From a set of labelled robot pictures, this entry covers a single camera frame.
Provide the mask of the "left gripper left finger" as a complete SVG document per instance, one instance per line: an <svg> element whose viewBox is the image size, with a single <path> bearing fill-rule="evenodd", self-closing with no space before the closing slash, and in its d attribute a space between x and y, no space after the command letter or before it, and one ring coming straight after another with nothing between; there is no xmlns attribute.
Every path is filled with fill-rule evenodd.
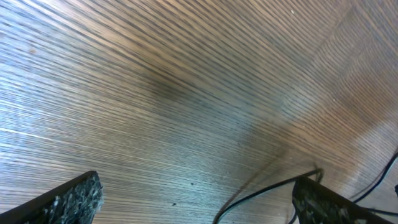
<svg viewBox="0 0 398 224"><path fill-rule="evenodd" d="M2 213L1 224L91 224L103 204L103 186L91 170Z"/></svg>

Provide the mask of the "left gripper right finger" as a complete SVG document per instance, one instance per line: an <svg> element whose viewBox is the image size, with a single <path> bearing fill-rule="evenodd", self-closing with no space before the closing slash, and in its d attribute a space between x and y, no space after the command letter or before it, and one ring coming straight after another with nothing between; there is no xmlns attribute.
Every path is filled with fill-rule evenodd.
<svg viewBox="0 0 398 224"><path fill-rule="evenodd" d="M308 177L298 177L292 191L294 215L300 224L390 224L392 212L365 208Z"/></svg>

